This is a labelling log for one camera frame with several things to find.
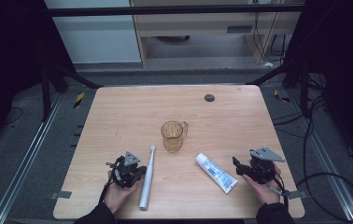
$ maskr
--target wall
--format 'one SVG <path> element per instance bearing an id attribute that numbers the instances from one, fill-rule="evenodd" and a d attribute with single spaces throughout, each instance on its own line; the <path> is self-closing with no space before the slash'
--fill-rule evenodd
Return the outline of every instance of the wall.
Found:
<path id="1" fill-rule="evenodd" d="M 129 7 L 128 0 L 45 0 L 48 8 Z M 132 16 L 53 18 L 73 63 L 140 63 Z"/>

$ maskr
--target glass cup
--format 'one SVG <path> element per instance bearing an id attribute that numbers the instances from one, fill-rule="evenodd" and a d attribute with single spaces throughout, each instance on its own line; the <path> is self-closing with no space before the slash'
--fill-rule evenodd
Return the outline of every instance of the glass cup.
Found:
<path id="1" fill-rule="evenodd" d="M 162 126 L 162 141 L 170 152 L 177 152 L 182 148 L 183 139 L 188 134 L 188 123 L 183 121 L 167 121 Z"/>

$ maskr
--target sleeve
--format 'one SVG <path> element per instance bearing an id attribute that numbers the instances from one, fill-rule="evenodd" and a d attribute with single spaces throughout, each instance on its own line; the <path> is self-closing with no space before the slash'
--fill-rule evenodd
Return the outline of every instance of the sleeve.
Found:
<path id="1" fill-rule="evenodd" d="M 295 223 L 283 203 L 264 204 L 259 209 L 256 220 L 258 224 Z"/>
<path id="2" fill-rule="evenodd" d="M 86 216 L 81 217 L 74 224 L 114 224 L 115 216 L 104 203 L 98 203 L 97 206 Z"/>

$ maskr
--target metal bracket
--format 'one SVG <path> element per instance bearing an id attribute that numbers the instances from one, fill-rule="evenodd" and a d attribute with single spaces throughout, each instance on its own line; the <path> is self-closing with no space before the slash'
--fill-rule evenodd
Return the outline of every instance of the metal bracket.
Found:
<path id="1" fill-rule="evenodd" d="M 251 156 L 256 157 L 258 159 L 261 159 L 261 160 L 264 160 L 264 161 L 285 161 L 284 158 L 275 154 L 275 152 L 273 152 L 268 147 L 261 147 L 256 150 L 251 150 L 250 154 L 251 154 Z"/>
<path id="2" fill-rule="evenodd" d="M 51 199 L 59 199 L 59 198 L 65 198 L 69 199 L 72 195 L 71 191 L 59 191 L 59 192 L 52 192 L 50 195 Z"/>
<path id="3" fill-rule="evenodd" d="M 267 188 L 269 188 L 272 192 L 282 196 L 282 197 L 288 197 L 288 199 L 295 199 L 295 198 L 307 198 L 308 194 L 307 192 L 305 192 L 305 190 L 303 191 L 299 191 L 299 190 L 294 190 L 293 192 L 290 192 L 289 190 L 285 190 L 285 193 L 281 192 L 281 190 L 275 189 L 273 187 L 271 187 L 270 185 L 267 184 Z"/>
<path id="4" fill-rule="evenodd" d="M 133 153 L 126 151 L 126 156 L 124 159 L 125 166 L 133 165 L 133 164 L 139 163 L 140 161 L 141 160 L 137 158 L 135 155 L 133 155 Z"/>

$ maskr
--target human hand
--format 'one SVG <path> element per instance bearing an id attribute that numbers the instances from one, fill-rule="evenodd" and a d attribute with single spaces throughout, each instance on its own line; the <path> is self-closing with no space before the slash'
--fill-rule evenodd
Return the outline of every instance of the human hand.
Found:
<path id="1" fill-rule="evenodd" d="M 109 208 L 109 210 L 115 214 L 127 198 L 138 188 L 138 182 L 136 181 L 130 188 L 121 188 L 119 185 L 113 183 L 107 189 L 104 204 Z"/>
<path id="2" fill-rule="evenodd" d="M 281 175 L 281 170 L 276 165 L 275 165 L 275 172 L 278 173 L 278 175 L 275 175 L 275 178 L 279 179 L 279 176 Z M 274 189 L 279 190 L 279 186 L 274 180 L 267 182 L 267 185 L 266 185 L 266 184 L 258 184 L 248 175 L 243 175 L 243 178 L 255 190 L 256 196 L 258 197 L 259 202 L 261 204 L 280 202 L 280 196 L 275 192 L 273 192 L 272 190 L 270 190 L 269 187 L 267 187 L 268 185 Z"/>

